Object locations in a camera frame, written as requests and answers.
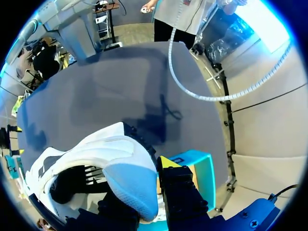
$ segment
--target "white controller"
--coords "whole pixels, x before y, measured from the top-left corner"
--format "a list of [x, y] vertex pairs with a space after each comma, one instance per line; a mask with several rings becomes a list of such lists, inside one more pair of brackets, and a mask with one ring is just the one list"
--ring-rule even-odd
[[140, 12], [141, 13], [149, 13], [152, 12], [155, 9], [155, 7], [151, 7], [151, 10], [148, 10], [146, 7], [142, 7]]

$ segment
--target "white wall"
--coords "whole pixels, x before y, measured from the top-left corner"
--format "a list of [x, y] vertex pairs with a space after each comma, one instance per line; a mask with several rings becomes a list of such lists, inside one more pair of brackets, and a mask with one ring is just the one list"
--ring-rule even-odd
[[[285, 47], [270, 54], [262, 42], [242, 55], [226, 70], [230, 94], [262, 78], [280, 58]], [[292, 48], [285, 63], [272, 79], [242, 98], [232, 101], [232, 110], [268, 100], [306, 83], [301, 59]], [[233, 114], [236, 152], [264, 157], [303, 156], [308, 140], [308, 89], [297, 91]]]
[[[25, 88], [21, 86], [15, 79], [16, 66], [14, 63], [11, 66], [7, 66], [3, 76], [1, 78], [0, 86], [14, 95], [23, 95]], [[11, 116], [12, 108], [17, 101], [17, 97], [8, 93], [0, 88], [0, 127], [7, 126], [6, 116], [8, 115], [8, 123], [10, 125], [16, 125], [16, 118]]]
[[[232, 57], [228, 57], [223, 66], [226, 68], [230, 94], [260, 80], [277, 63], [286, 47], [287, 44], [271, 54], [259, 42], [231, 66]], [[255, 92], [233, 100], [232, 110], [271, 99], [306, 82], [299, 52], [292, 47], [274, 77]], [[277, 193], [300, 182], [308, 142], [307, 86], [270, 102], [236, 112], [233, 120], [238, 186], [223, 212], [225, 218], [232, 217], [257, 198], [267, 198], [270, 193]], [[288, 203], [293, 192], [282, 195], [278, 201], [279, 208]]]

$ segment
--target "gray table surface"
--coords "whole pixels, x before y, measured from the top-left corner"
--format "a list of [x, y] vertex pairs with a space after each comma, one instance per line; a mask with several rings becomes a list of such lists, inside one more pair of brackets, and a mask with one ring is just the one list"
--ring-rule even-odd
[[[87, 135], [123, 121], [167, 157], [190, 149], [212, 154], [216, 187], [228, 175], [221, 122], [214, 103], [185, 94], [167, 61], [168, 42], [117, 48], [76, 63], [41, 85], [18, 110], [22, 163], [30, 170], [48, 147], [66, 151]], [[173, 65], [189, 90], [211, 93], [189, 51], [173, 47]]]

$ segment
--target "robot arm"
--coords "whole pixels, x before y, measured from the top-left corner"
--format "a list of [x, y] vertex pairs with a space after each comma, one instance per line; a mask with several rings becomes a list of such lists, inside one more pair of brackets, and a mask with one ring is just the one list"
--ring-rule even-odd
[[46, 1], [19, 33], [6, 62], [11, 64], [26, 42], [46, 36], [58, 40], [77, 60], [100, 52], [100, 38], [94, 29], [92, 12], [95, 2], [96, 0]]

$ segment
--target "black chair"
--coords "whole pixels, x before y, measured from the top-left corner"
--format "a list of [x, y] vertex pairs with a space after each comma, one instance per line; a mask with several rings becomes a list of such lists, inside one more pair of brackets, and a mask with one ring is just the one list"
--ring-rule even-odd
[[33, 49], [32, 52], [36, 56], [33, 60], [33, 67], [35, 70], [42, 73], [44, 80], [58, 73], [60, 64], [54, 59], [56, 55], [56, 46], [46, 47], [39, 52], [37, 49]]

